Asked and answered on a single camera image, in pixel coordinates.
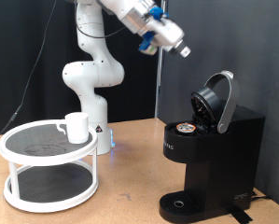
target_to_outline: mug handle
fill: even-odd
[[[58,131],[63,132],[64,134],[66,134],[65,130],[60,127],[61,124],[66,124],[66,120],[65,119],[61,119],[60,121],[58,121],[56,123],[56,128],[58,129]]]

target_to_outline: power cord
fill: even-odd
[[[37,63],[38,63],[38,61],[39,61],[39,59],[40,59],[40,56],[41,56],[41,54],[42,54],[42,52],[43,52],[43,48],[44,48],[45,43],[46,43],[47,30],[48,30],[49,23],[50,23],[50,21],[51,21],[52,15],[53,15],[53,13],[54,13],[54,9],[55,9],[55,7],[56,7],[56,4],[57,4],[57,0],[55,0],[54,6],[53,6],[53,9],[52,9],[52,12],[51,12],[51,14],[50,14],[50,16],[49,16],[49,21],[48,21],[48,23],[47,23],[47,26],[46,26],[46,29],[45,29],[45,33],[44,33],[44,40],[43,40],[43,43],[42,43],[42,47],[41,47],[41,49],[40,49],[40,51],[39,51],[39,53],[38,53],[38,56],[37,56],[37,59],[36,59],[36,61],[35,61],[35,65],[34,65],[34,67],[33,67],[33,70],[31,71],[31,73],[30,73],[30,75],[29,75],[29,78],[28,78],[28,81],[27,81],[27,84],[26,84],[26,87],[25,87],[25,90],[24,90],[24,94],[23,94],[22,99],[21,99],[21,104],[20,104],[19,107],[17,108],[16,112],[11,116],[11,118],[10,118],[8,124],[6,125],[6,127],[0,132],[0,135],[1,135],[1,134],[4,132],[4,130],[9,126],[9,124],[10,124],[12,121],[14,121],[14,119],[17,117],[17,115],[18,115],[19,111],[21,110],[21,107],[22,107],[22,105],[23,105],[23,103],[24,103],[25,94],[26,94],[26,91],[27,91],[27,89],[28,89],[30,79],[31,79],[31,77],[32,77],[32,75],[33,75],[33,73],[34,73],[34,70],[35,70],[35,68],[36,68],[36,66],[37,66]]]
[[[121,29],[117,30],[116,32],[112,33],[111,35],[105,35],[105,36],[93,36],[93,35],[87,35],[85,34],[83,31],[80,30],[80,28],[77,25],[77,0],[75,0],[75,25],[76,28],[79,30],[80,33],[82,33],[85,36],[91,37],[91,38],[95,38],[95,39],[104,39],[104,38],[108,38],[112,35],[117,34],[118,32],[122,31],[123,29],[125,29],[126,27],[122,27]]]

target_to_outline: black coffee maker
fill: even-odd
[[[213,92],[222,78],[230,84],[225,104]],[[160,199],[165,220],[193,223],[250,207],[265,118],[238,106],[239,95],[233,74],[222,71],[192,93],[192,120],[166,125],[163,153],[187,168],[185,189]]]

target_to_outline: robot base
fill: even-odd
[[[109,152],[115,144],[113,142],[112,129],[109,129],[109,127],[107,126],[107,122],[90,122],[90,126],[96,131],[98,135],[99,145],[97,149],[97,154],[103,155]]]

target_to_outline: gray wall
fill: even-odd
[[[256,188],[279,203],[279,0],[169,0],[168,12],[192,52],[186,59],[165,54],[159,118],[190,119],[191,93],[214,73],[231,71],[239,105],[266,116]],[[217,87],[221,97],[225,84]]]

